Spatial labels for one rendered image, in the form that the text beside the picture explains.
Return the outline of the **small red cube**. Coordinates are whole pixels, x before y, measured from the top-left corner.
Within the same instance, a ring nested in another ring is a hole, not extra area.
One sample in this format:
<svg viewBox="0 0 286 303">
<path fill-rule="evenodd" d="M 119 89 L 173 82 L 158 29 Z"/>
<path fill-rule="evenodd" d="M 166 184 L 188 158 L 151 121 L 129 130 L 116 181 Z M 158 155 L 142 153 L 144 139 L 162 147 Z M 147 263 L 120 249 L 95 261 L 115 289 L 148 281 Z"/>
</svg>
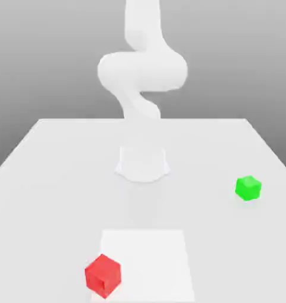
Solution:
<svg viewBox="0 0 286 303">
<path fill-rule="evenodd" d="M 86 286 L 106 299 L 121 283 L 121 265 L 100 254 L 85 268 Z"/>
</svg>

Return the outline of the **small green cube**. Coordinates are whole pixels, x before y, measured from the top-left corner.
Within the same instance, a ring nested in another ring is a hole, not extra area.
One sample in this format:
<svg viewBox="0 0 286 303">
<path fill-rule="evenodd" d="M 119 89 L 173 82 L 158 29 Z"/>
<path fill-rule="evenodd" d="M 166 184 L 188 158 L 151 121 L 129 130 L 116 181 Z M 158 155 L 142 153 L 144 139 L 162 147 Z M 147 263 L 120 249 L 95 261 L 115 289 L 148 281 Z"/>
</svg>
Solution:
<svg viewBox="0 0 286 303">
<path fill-rule="evenodd" d="M 244 201 L 250 201 L 260 197 L 261 187 L 261 182 L 253 176 L 244 176 L 237 179 L 235 193 Z"/>
</svg>

